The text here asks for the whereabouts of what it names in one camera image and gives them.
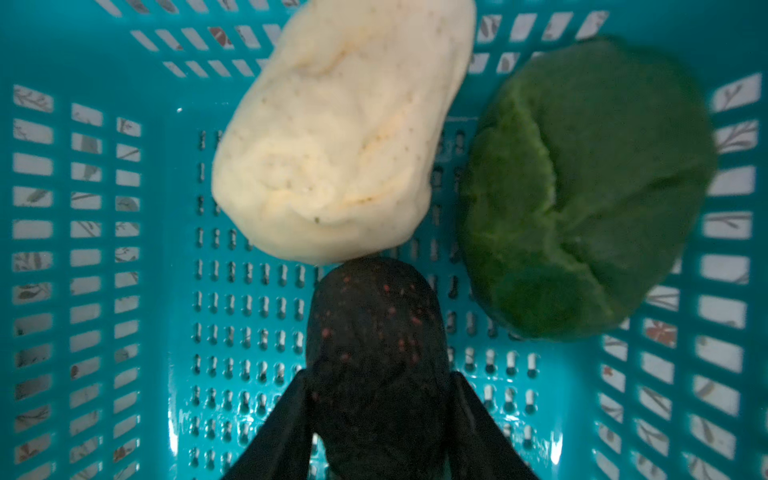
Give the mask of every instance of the basket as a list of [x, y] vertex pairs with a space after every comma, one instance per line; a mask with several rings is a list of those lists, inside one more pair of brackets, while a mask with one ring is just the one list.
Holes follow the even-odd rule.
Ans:
[[[299, 3], [0, 8], [3, 478], [217, 480], [302, 364], [328, 269], [255, 250], [210, 196], [221, 131]], [[768, 478], [767, 15], [755, 0], [478, 0], [432, 208], [385, 254], [439, 292], [453, 367], [542, 480]], [[456, 183], [508, 74], [597, 32], [692, 68], [720, 170], [685, 253], [620, 329], [515, 341], [472, 302]], [[322, 442], [311, 462], [325, 478]]]

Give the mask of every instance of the rectangular hole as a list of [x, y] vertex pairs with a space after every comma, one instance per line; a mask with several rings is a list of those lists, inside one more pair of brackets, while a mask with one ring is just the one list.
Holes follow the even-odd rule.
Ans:
[[14, 463], [16, 465], [26, 462], [30, 458], [34, 458], [37, 455], [40, 455], [41, 453], [48, 450], [48, 447], [51, 446], [51, 434], [46, 433], [44, 435], [41, 435], [37, 437], [36, 439], [32, 439], [29, 442], [26, 442], [22, 445], [19, 445], [14, 449]]
[[70, 266], [91, 266], [101, 263], [101, 250], [97, 248], [69, 252]]
[[677, 312], [680, 309], [680, 290], [672, 286], [656, 285], [650, 289], [645, 301], [653, 306]]
[[53, 315], [50, 313], [39, 313], [38, 315], [25, 316], [16, 319], [14, 322], [15, 336], [31, 335], [50, 330], [53, 326]]
[[699, 271], [710, 280], [747, 285], [750, 282], [750, 258], [707, 254], [701, 257]]
[[600, 370], [600, 376], [604, 382], [619, 392], [624, 391], [624, 387], [627, 385], [627, 376], [625, 374], [605, 364], [601, 365]]
[[254, 10], [269, 10], [270, 6], [267, 0], [249, 0], [250, 5]]
[[84, 389], [76, 390], [69, 394], [69, 408], [76, 409], [80, 405], [85, 405], [91, 400], [97, 399], [101, 395], [101, 384], [95, 383]]
[[101, 316], [101, 304], [90, 303], [88, 305], [73, 306], [69, 309], [69, 323], [89, 322]]
[[53, 205], [53, 193], [43, 188], [13, 187], [14, 207], [47, 208]]
[[598, 435], [616, 453], [621, 453], [621, 437], [602, 423], [598, 423]]
[[93, 412], [77, 417], [69, 422], [69, 436], [74, 437], [79, 433], [85, 432], [90, 427], [96, 425], [100, 419], [101, 412], [99, 410], [94, 410]]
[[21, 85], [13, 86], [13, 103], [19, 107], [43, 111], [47, 114], [53, 112], [53, 97], [51, 95]]
[[121, 12], [118, 7], [114, 6], [114, 3], [112, 3], [111, 0], [96, 0], [96, 3], [101, 5], [109, 15], [112, 15], [115, 18], [121, 18], [123, 16], [123, 12]]
[[197, 33], [197, 30], [194, 28], [182, 28], [181, 33], [184, 34], [185, 37], [187, 37], [187, 40], [197, 49], [200, 51], [207, 51], [209, 50], [208, 45], [203, 40], [203, 37], [200, 36], [199, 33]]
[[51, 388], [51, 375], [42, 375], [37, 378], [17, 383], [14, 391], [16, 401], [28, 399]]
[[69, 369], [69, 379], [77, 380], [97, 372], [101, 368], [101, 358], [95, 356], [92, 359], [83, 360], [75, 363]]
[[53, 223], [47, 220], [13, 220], [14, 240], [51, 238]]
[[204, 0], [187, 0], [187, 3], [197, 13], [208, 13], [208, 7], [205, 5]]
[[127, 118], [118, 117], [118, 133], [129, 135], [131, 137], [141, 136], [141, 124], [128, 120]]
[[280, 26], [276, 24], [262, 25], [262, 28], [264, 29], [264, 33], [266, 33], [266, 36], [270, 42], [272, 42], [272, 45], [276, 47], [277, 42], [280, 40], [280, 36], [283, 34], [283, 29], [281, 29]]
[[138, 222], [117, 222], [114, 225], [116, 237], [138, 237], [141, 227]]
[[114, 275], [114, 288], [125, 288], [139, 284], [138, 272], [120, 272]]
[[741, 373], [744, 349], [738, 345], [699, 335], [696, 337], [696, 355], [731, 372]]
[[112, 452], [112, 462], [117, 463], [133, 453], [139, 446], [139, 439], [128, 440]]
[[515, 18], [515, 23], [512, 24], [509, 41], [525, 41], [531, 34], [537, 16], [535, 13], [521, 13], [518, 15]]
[[53, 253], [17, 252], [13, 254], [11, 263], [15, 273], [47, 270], [53, 265]]
[[95, 108], [72, 104], [72, 120], [79, 121], [82, 124], [101, 127], [104, 125], [104, 114]]
[[131, 431], [139, 423], [139, 415], [132, 415], [119, 422], [112, 430], [112, 437], [117, 439]]
[[491, 57], [489, 53], [474, 53], [472, 59], [469, 62], [469, 74], [481, 74], [485, 71], [485, 66], [488, 64], [488, 59]]
[[115, 313], [130, 312], [131, 310], [135, 310], [138, 307], [139, 307], [138, 295], [123, 296], [121, 298], [115, 299], [114, 301]]
[[141, 200], [136, 197], [115, 197], [114, 209], [118, 212], [138, 212], [141, 209]]
[[134, 473], [138, 472], [138, 470], [138, 462], [132, 462], [129, 466], [114, 474], [112, 476], [112, 480], [128, 480], [130, 477], [134, 476]]
[[82, 180], [86, 182], [100, 182], [101, 168], [95, 165], [81, 164], [72, 162], [71, 164], [72, 180]]
[[176, 65], [175, 63], [173, 63], [172, 61], [164, 61], [163, 65], [165, 65], [165, 68], [170, 70], [170, 72], [172, 74], [176, 75], [177, 77], [179, 77], [179, 78], [186, 78], [187, 77], [187, 74], [185, 74], [181, 70], [181, 68], [179, 68], [179, 66]]
[[53, 161], [50, 158], [36, 155], [14, 153], [13, 171], [17, 174], [50, 177], [53, 174]]
[[661, 430], [643, 419], [634, 421], [637, 436], [665, 457], [669, 455], [670, 440]]
[[760, 122], [745, 121], [715, 130], [715, 145], [720, 154], [752, 150], [757, 146]]
[[127, 345], [114, 351], [114, 362], [122, 363], [134, 358], [139, 354], [139, 345], [134, 343], [133, 345]]
[[476, 38], [477, 43], [491, 43], [496, 39], [498, 27], [502, 24], [501, 15], [483, 15]]
[[28, 410], [27, 412], [17, 415], [14, 423], [13, 430], [15, 433], [21, 433], [25, 430], [40, 425], [45, 420], [51, 418], [51, 406], [45, 405], [36, 409]]
[[139, 247], [118, 247], [114, 249], [115, 263], [135, 262], [139, 259]]
[[14, 305], [44, 302], [51, 298], [52, 290], [53, 285], [49, 282], [17, 285], [12, 290], [12, 302]]
[[733, 433], [698, 415], [690, 416], [690, 432], [715, 452], [733, 460], [736, 453], [736, 436]]
[[116, 170], [114, 181], [123, 187], [138, 187], [141, 185], [141, 174], [127, 170]]
[[632, 453], [634, 466], [648, 480], [667, 480], [667, 474], [650, 460], [637, 452]]
[[642, 352], [640, 355], [641, 368], [659, 380], [670, 385], [674, 382], [674, 363], [662, 359], [652, 353]]
[[163, 8], [168, 13], [176, 15], [179, 12], [179, 9], [176, 8], [176, 5], [171, 0], [155, 0], [157, 4]]
[[126, 336], [133, 335], [139, 331], [139, 321], [131, 320], [128, 322], [118, 323], [114, 326], [114, 338], [121, 339]]
[[234, 45], [232, 45], [232, 41], [230, 40], [229, 36], [227, 36], [227, 33], [224, 31], [221, 27], [208, 27], [208, 31], [212, 37], [214, 37], [214, 40], [221, 45], [221, 47], [224, 50], [233, 50], [235, 48]]
[[738, 416], [741, 402], [741, 394], [712, 379], [701, 375], [694, 375], [694, 395], [703, 402], [709, 403], [716, 409], [728, 415]]
[[86, 154], [101, 155], [104, 148], [100, 138], [83, 134], [72, 134], [72, 150], [85, 152]]
[[607, 413], [617, 422], [624, 423], [624, 407], [619, 402], [613, 400], [611, 397], [605, 395], [604, 393], [601, 393], [599, 398], [600, 408], [603, 409], [603, 412]]
[[136, 401], [138, 400], [138, 392], [131, 392], [127, 395], [123, 395], [119, 399], [115, 399], [113, 402], [113, 413], [117, 415], [120, 412], [125, 411], [126, 409], [129, 409], [130, 407], [136, 405]]
[[595, 452], [594, 460], [600, 467], [600, 470], [610, 479], [619, 480], [619, 468], [611, 460], [600, 452]]
[[719, 170], [710, 184], [710, 197], [738, 197], [755, 192], [755, 167]]
[[229, 78], [229, 77], [231, 77], [231, 76], [232, 76], [232, 74], [230, 73], [230, 71], [229, 71], [229, 70], [227, 70], [227, 67], [225, 67], [225, 66], [224, 66], [224, 64], [223, 64], [223, 63], [221, 63], [221, 61], [219, 61], [219, 60], [209, 60], [209, 61], [208, 61], [208, 64], [210, 65], [210, 67], [211, 67], [213, 70], [215, 70], [215, 71], [216, 71], [216, 73], [218, 73], [218, 74], [219, 74], [219, 75], [221, 75], [222, 77], [225, 77], [225, 78]]
[[19, 350], [14, 355], [17, 369], [23, 369], [26, 366], [43, 363], [51, 358], [51, 344], [37, 345], [28, 349]]
[[542, 41], [555, 41], [559, 40], [563, 36], [563, 32], [571, 23], [571, 19], [574, 17], [573, 12], [557, 12], [553, 13], [549, 18], [544, 29], [544, 34], [541, 36]]
[[149, 39], [141, 30], [131, 30], [131, 35], [136, 38], [136, 40], [149, 51], [160, 51], [160, 49], [157, 47], [157, 45], [154, 44], [152, 40]]
[[576, 32], [576, 40], [585, 40], [597, 35], [600, 29], [603, 28], [605, 21], [608, 20], [609, 15], [610, 13], [606, 10], [590, 12]]
[[667, 397], [646, 386], [641, 386], [638, 391], [638, 398], [643, 406], [662, 419], [669, 420], [672, 418], [672, 400]]
[[515, 65], [520, 59], [520, 52], [507, 51], [502, 53], [502, 56], [498, 60], [498, 66], [496, 67], [496, 73], [498, 74], [510, 74], [515, 69]]
[[91, 480], [91, 478], [98, 475], [100, 469], [101, 462], [92, 463], [74, 474], [74, 476], [70, 477], [69, 480]]
[[[684, 453], [685, 459], [688, 464], [688, 472], [690, 476], [695, 480], [731, 480], [731, 478], [723, 474], [717, 468], [706, 463], [701, 458], [691, 455], [690, 453]], [[768, 463], [763, 463], [763, 471], [768, 470]]]
[[706, 214], [703, 234], [709, 238], [746, 240], [752, 238], [752, 212]]
[[232, 65], [234, 65], [237, 71], [244, 77], [253, 77], [253, 70], [250, 69], [245, 60], [232, 60]]
[[101, 444], [99, 437], [92, 437], [69, 451], [69, 463], [76, 463], [95, 452]]
[[92, 330], [69, 337], [69, 351], [72, 353], [89, 349], [101, 343], [101, 331]]
[[87, 192], [72, 192], [70, 193], [69, 207], [74, 210], [100, 210], [101, 195]]
[[139, 376], [139, 368], [134, 367], [114, 376], [114, 389], [119, 389], [133, 382]]
[[243, 41], [246, 47], [250, 48], [251, 50], [256, 50], [257, 48], [261, 48], [261, 44], [259, 43], [259, 39], [256, 37], [256, 34], [253, 33], [253, 30], [248, 25], [236, 25], [235, 30], [237, 31], [237, 34], [240, 36], [240, 40]]
[[[728, 275], [732, 276], [738, 273], [744, 275], [742, 269], [737, 270], [736, 273], [729, 273]], [[699, 296], [698, 313], [701, 318], [722, 325], [732, 326], [735, 329], [743, 329], [746, 326], [746, 308], [746, 303], [741, 300], [732, 300], [711, 295]]]
[[101, 290], [100, 276], [82, 276], [69, 280], [70, 295], [85, 295]]
[[715, 90], [710, 102], [712, 112], [731, 110], [760, 99], [763, 74], [756, 73]]
[[237, 12], [237, 3], [235, 0], [218, 0], [219, 5], [221, 5], [221, 8], [226, 10], [227, 12]]
[[179, 43], [179, 41], [165, 28], [158, 28], [154, 33], [157, 34], [157, 36], [160, 37], [171, 50], [184, 50], [181, 43]]
[[31, 121], [13, 119], [13, 138], [30, 141], [36, 144], [50, 145], [53, 143], [53, 128], [36, 124]]
[[203, 67], [201, 67], [200, 64], [195, 60], [187, 60], [186, 63], [187, 67], [189, 67], [189, 69], [193, 71], [195, 75], [200, 78], [208, 78], [208, 72], [206, 72]]
[[118, 160], [138, 162], [141, 161], [141, 149], [131, 145], [118, 144], [115, 156]]

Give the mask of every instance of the green lump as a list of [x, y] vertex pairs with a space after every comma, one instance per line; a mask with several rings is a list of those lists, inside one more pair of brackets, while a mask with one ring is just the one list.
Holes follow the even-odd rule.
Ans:
[[716, 166], [702, 95], [666, 55], [598, 38], [530, 61], [462, 178], [475, 298], [528, 338], [617, 326], [670, 271]]

